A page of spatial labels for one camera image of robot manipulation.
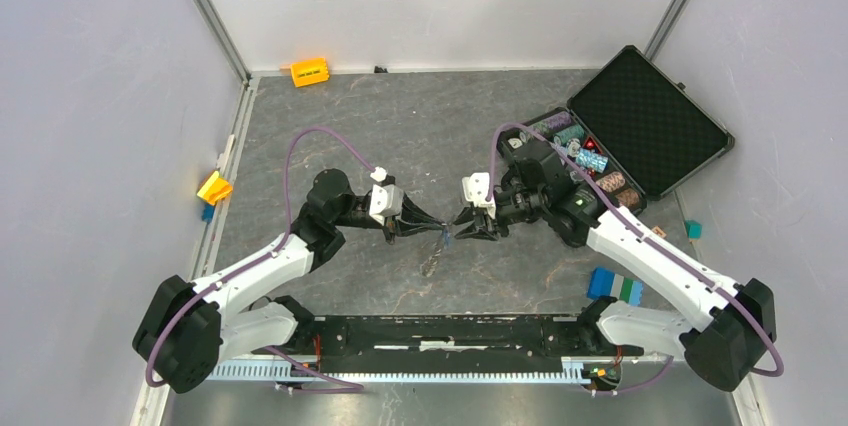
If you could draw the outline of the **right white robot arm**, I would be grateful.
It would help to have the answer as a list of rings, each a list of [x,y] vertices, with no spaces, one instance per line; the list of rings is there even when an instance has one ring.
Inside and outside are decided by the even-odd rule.
[[[756,278],[741,283],[671,245],[555,145],[526,143],[515,152],[507,178],[504,186],[493,184],[488,172],[462,179],[467,205],[456,220],[465,227],[457,238],[496,241],[510,226],[540,219],[565,244],[615,261],[675,309],[647,309],[603,296],[577,328],[585,351],[636,346],[682,358],[725,392],[751,374],[783,374],[775,347],[774,293],[765,283]]]

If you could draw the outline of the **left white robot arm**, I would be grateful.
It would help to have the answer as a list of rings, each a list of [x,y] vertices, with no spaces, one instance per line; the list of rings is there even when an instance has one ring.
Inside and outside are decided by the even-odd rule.
[[[185,393],[221,362],[264,348],[306,351],[313,325],[285,305],[253,303],[283,284],[316,271],[345,243],[346,228],[379,230],[388,243],[445,222],[418,207],[393,177],[379,172],[370,192],[357,195],[347,175],[316,175],[288,230],[231,266],[193,281],[173,275],[160,283],[133,337],[152,388]]]

